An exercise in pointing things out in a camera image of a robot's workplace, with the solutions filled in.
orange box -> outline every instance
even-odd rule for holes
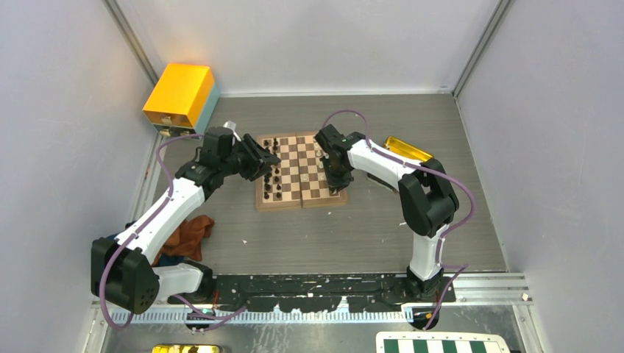
[[[147,99],[143,112],[163,135],[203,133],[219,96],[208,66],[171,63]]]

yellow box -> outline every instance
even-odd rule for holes
[[[410,158],[412,160],[427,162],[428,160],[433,158],[433,155],[431,153],[418,149],[417,147],[414,147],[409,143],[406,143],[405,141],[399,140],[394,136],[388,137],[386,139],[386,142],[383,143],[383,146],[386,147],[386,149],[390,150],[390,152],[394,152],[400,156]]]
[[[143,112],[161,131],[163,128],[169,131],[165,127],[168,126],[194,132],[215,86],[209,67],[171,63],[147,99]]]

white wall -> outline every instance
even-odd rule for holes
[[[211,65],[225,93],[455,87],[498,0],[119,0],[156,71]]]
[[[624,3],[516,1],[460,105],[549,352],[622,351]]]
[[[0,3],[3,352],[78,352],[91,241],[130,216],[151,86],[101,1]]]

gold bar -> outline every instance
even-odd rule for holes
[[[386,142],[383,143],[383,146],[390,152],[394,152],[402,157],[412,160],[427,162],[433,158],[431,153],[418,149],[417,147],[414,147],[405,141],[399,140],[394,136],[386,138]]]

teal box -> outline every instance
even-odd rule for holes
[[[197,133],[203,134],[204,132],[206,132],[206,129],[208,128],[208,122],[210,121],[210,117],[213,116],[216,102],[219,100],[220,96],[221,91],[218,87],[216,87],[215,82],[212,89],[210,89],[210,93],[208,94],[208,98],[204,103],[202,112],[199,114],[199,119],[197,119],[197,124],[195,125],[195,131],[197,131]]]

